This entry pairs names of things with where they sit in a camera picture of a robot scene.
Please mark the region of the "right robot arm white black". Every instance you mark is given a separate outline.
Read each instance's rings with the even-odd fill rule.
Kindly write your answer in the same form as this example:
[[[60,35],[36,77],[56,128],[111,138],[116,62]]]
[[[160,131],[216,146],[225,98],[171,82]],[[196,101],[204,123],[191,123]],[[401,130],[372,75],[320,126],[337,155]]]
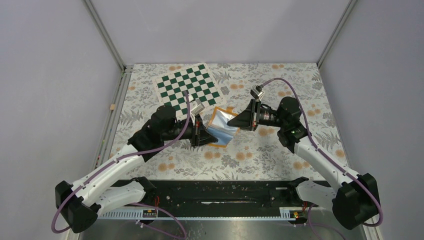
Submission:
[[[369,173],[361,175],[332,160],[301,123],[302,113],[299,101],[294,97],[284,97],[277,109],[251,99],[247,108],[227,124],[246,131],[255,131],[259,125],[278,128],[281,145],[308,162],[329,184],[328,187],[316,184],[306,177],[294,180],[294,188],[286,193],[291,205],[309,202],[330,210],[348,230],[380,215],[382,209],[376,179]]]

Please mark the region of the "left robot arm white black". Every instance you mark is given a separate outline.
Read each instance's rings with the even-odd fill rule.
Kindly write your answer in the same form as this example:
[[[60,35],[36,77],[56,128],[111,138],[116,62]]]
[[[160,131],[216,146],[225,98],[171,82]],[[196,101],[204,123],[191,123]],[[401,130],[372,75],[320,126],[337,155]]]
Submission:
[[[123,174],[146,163],[178,140],[189,140],[193,147],[216,143],[217,138],[207,131],[200,116],[204,108],[199,101],[193,101],[188,106],[186,119],[178,120],[172,106],[158,107],[113,157],[79,180],[58,183],[55,186],[57,212],[51,224],[52,231],[59,233],[55,228],[58,216],[64,218],[72,232],[81,233],[100,215],[116,208],[137,202],[144,206],[152,204],[155,187],[145,177],[131,180],[122,187],[112,185]]]

